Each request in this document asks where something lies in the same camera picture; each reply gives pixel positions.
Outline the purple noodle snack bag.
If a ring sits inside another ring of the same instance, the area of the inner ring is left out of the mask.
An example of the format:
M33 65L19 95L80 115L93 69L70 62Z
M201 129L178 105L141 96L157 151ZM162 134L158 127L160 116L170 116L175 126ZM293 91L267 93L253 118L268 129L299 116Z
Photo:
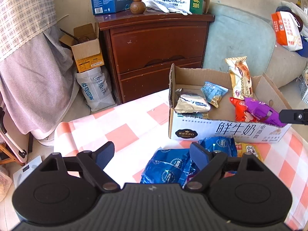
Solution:
M254 98L244 98L244 102L250 114L257 118L259 122L277 127L286 125L279 120L279 113L266 103Z

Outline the yellow snack packet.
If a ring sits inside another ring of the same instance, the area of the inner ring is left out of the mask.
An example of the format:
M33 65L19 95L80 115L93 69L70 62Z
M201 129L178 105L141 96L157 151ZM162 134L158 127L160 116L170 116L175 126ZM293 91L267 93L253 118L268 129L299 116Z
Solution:
M245 153L251 153L256 156L261 162L263 162L263 158L261 156L260 151L255 145L250 143L235 143L237 157L242 157Z

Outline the dark blue foil snack bag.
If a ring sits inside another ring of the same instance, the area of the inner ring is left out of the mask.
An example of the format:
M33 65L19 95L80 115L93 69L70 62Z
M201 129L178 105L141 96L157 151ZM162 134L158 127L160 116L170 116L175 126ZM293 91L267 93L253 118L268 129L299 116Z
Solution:
M189 149L160 149L147 163L141 184L179 184L184 187L199 172Z

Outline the red noodle snack bag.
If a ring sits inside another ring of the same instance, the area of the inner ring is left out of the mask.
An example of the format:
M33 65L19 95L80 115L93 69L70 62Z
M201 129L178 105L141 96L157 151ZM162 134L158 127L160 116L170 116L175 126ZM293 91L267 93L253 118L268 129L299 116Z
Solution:
M236 99L233 97L230 97L229 100L231 104L235 107L235 121L245 123L258 122L257 118L255 118L248 111L248 107L246 106L244 100Z

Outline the silver foil snack packet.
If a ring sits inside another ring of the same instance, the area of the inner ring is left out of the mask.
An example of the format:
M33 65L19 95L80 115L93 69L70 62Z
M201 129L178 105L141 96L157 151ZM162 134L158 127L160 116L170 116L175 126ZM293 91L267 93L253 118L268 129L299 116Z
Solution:
M205 98L195 94L182 94L178 98L174 110L177 113L204 113L209 112L211 106Z

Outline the cream bread snack packet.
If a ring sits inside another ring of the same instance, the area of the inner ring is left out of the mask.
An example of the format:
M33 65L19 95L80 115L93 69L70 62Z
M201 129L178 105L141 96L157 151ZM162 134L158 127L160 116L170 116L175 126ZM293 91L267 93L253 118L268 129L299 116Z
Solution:
M246 56L225 59L229 66L233 97L240 100L253 97L252 79L246 59Z

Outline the light blue snack packet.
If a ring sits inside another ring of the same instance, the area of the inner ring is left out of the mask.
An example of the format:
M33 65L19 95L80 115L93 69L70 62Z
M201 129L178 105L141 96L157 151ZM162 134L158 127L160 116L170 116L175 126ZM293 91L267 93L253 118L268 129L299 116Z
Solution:
M219 107L222 97L228 92L228 89L217 84L206 81L200 89L207 102L215 108Z

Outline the pink checkered tablecloth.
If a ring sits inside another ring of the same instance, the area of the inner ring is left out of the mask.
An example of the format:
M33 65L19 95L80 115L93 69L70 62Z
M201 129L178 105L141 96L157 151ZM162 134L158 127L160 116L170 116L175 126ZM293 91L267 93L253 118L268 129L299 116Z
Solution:
M54 151L71 157L95 151L108 141L115 156L106 173L119 185L139 182L144 167L158 149L187 149L188 140L168 136L168 91L154 93L108 110L60 123L55 130ZM307 142L292 128L274 144L259 143L263 161L292 193L287 217L292 229L307 224Z

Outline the blue gift bag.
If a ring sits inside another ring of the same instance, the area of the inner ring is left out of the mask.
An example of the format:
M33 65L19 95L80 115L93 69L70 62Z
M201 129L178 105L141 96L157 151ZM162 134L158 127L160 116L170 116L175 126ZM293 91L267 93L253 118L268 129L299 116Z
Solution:
M304 36L301 36L301 41L302 41L302 49L297 50L296 52L305 58L308 58L308 41L307 38L305 38Z

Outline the white plastic sack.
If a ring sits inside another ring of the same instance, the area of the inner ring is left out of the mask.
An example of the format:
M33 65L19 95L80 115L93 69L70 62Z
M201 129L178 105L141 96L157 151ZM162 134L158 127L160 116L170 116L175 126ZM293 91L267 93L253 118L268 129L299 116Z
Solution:
M92 112L115 104L111 80L105 66L77 73L76 79Z

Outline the orange white paper bag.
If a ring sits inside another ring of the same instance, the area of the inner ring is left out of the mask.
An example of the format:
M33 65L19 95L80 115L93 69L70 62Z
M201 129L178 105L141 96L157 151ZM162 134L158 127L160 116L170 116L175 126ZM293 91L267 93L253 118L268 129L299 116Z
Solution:
M289 51L303 49L300 24L290 12L275 12L271 14L271 19L276 34L277 43Z

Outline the checkered pink cloth cover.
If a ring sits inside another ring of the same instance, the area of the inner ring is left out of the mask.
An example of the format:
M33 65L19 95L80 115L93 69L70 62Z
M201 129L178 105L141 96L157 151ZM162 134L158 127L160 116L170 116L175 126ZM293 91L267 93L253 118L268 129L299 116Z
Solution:
M79 87L54 0L1 0L1 95L22 134L48 137Z

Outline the small open cardboard box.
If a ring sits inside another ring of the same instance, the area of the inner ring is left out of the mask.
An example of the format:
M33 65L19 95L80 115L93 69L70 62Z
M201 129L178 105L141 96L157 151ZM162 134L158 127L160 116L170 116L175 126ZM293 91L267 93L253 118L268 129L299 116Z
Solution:
M61 31L64 35L59 41L72 50L79 73L104 65L98 23L94 25L89 23L74 28L73 35L62 29Z

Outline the wooden gourd ornament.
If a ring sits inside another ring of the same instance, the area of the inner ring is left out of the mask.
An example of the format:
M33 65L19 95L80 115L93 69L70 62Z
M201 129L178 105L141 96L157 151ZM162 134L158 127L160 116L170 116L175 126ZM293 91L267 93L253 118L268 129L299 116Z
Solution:
M130 11L134 15L143 14L146 11L146 5L142 0L133 0Z

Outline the white work gloves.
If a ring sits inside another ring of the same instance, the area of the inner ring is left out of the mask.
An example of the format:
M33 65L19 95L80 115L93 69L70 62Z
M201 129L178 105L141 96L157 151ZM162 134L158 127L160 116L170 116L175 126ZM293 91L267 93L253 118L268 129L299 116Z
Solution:
M142 0L142 2L146 5L147 10L156 10L164 13L178 13L184 16L192 14L190 11L185 11L157 0Z

